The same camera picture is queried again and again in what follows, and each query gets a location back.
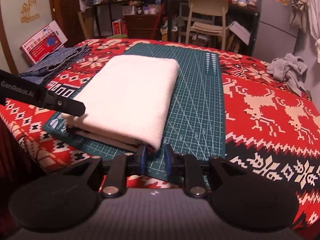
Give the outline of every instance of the white towel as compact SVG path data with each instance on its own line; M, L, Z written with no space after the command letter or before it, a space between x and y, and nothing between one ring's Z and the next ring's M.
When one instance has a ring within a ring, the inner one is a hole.
M146 143L157 151L178 71L174 59L113 57L74 98L85 114L62 117L90 139L129 151Z

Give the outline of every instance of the round black base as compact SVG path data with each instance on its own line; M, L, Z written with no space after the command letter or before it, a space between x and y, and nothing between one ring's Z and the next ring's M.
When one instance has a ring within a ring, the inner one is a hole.
M49 175L19 188L9 210L23 228L57 231L84 221L97 204L97 193L81 177Z
M231 177L212 194L212 207L231 225L268 232L290 227L299 204L285 184L242 175Z

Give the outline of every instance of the gray denim cloth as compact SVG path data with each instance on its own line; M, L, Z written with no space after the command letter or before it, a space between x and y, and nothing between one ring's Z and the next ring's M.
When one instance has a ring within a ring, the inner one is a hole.
M61 71L70 67L90 52L87 45L73 48L60 48L32 66L19 76L38 85L46 85Z
M305 92L303 83L306 81L308 66L301 57L287 54L284 58L274 59L267 67L267 73L278 81L286 81L286 86L298 96Z

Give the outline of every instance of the red patterned tablecloth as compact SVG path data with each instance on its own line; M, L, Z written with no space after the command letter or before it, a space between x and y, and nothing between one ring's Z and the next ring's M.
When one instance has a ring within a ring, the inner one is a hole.
M202 49L219 54L226 111L226 159L272 180L289 183L297 192L300 208L294 228L313 224L320 214L320 115L313 103L289 92L266 73L266 62L230 52L179 43L95 39L92 51L48 85L64 94L76 90L112 57L137 43ZM20 146L47 172L89 158L42 130L54 112L7 100L1 118ZM174 187L145 176L128 178L129 187Z

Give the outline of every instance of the green cutting mat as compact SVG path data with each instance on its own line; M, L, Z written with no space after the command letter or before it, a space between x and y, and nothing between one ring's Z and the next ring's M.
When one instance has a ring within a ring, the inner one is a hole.
M166 180L164 144L177 153L190 153L199 160L225 156L225 112L219 58L216 53L155 44L137 44L126 55L174 58L180 71L171 99L160 151L147 161L146 175ZM68 134L56 112L43 129L90 155L110 160L125 150L80 135Z

